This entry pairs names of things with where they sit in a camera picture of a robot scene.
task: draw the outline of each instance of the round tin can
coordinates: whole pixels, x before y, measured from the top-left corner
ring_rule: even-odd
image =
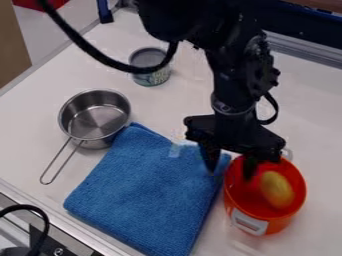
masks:
[[[136,67],[150,67],[163,61],[166,52],[159,48],[142,48],[132,53],[129,62]],[[171,74],[169,65],[150,74],[133,74],[133,80],[142,86],[156,86],[166,82]]]

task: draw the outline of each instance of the cardboard box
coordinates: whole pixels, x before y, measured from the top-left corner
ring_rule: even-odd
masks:
[[[31,65],[12,1],[0,0],[0,88]]]

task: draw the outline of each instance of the can lid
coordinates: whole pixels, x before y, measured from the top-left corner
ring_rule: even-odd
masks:
[[[166,52],[159,48],[142,48],[132,53],[129,62],[136,67],[150,67],[160,64]]]

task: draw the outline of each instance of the blue metal frame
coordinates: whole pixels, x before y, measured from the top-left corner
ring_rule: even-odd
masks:
[[[99,10],[99,18],[101,23],[111,23],[114,21],[113,14],[108,8],[107,0],[96,0]]]
[[[257,5],[256,17],[265,30],[342,49],[342,18],[329,12],[279,1]]]

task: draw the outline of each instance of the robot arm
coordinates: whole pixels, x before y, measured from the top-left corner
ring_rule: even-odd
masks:
[[[247,180],[260,161],[280,160],[285,141],[262,126],[277,117],[278,105],[269,90],[278,85],[280,72],[273,67],[266,35],[250,12],[251,2],[137,0],[138,13],[147,32],[169,42],[162,63],[138,68],[107,57],[73,30],[47,0],[37,1],[83,51],[121,71],[151,73],[162,68],[172,59],[182,40],[203,49],[214,74],[211,95],[214,115],[185,118],[187,139],[199,143],[210,171],[215,169],[221,149],[245,154]],[[256,102],[262,96],[276,110],[276,115],[266,121],[258,120],[255,110]]]

